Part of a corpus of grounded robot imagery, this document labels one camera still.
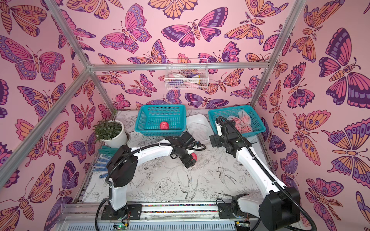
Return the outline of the red apple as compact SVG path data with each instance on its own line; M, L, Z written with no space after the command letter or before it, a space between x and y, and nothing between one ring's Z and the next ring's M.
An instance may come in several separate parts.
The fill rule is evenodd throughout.
M192 153L191 156L192 156L192 162L194 162L194 163L197 162L197 160L198 160L197 155L195 153Z
M170 126L168 122L163 121L160 123L160 130L169 130L169 129L170 129Z

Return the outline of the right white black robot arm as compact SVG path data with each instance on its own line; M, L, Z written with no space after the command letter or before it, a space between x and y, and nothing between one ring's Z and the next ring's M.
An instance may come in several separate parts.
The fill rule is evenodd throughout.
M212 146L225 148L228 154L237 159L248 170L264 197L262 202L255 202L241 196L236 200L238 209L258 217L269 231L281 228L296 231L293 224L300 221L301 215L307 219L312 231L317 230L311 216L300 205L299 191L295 187L286 186L271 172L247 138L237 130L235 122L223 116L215 121L217 133L210 136Z

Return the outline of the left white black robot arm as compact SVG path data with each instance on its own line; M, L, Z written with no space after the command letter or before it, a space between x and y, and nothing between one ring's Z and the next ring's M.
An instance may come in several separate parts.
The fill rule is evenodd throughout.
M157 158L170 157L179 159L185 168L190 168L197 162L195 152L204 150L206 145L195 140L187 131L142 147L122 145L107 163L105 183L108 185L108 198L100 203L95 219L120 220L129 217L127 192L139 166Z

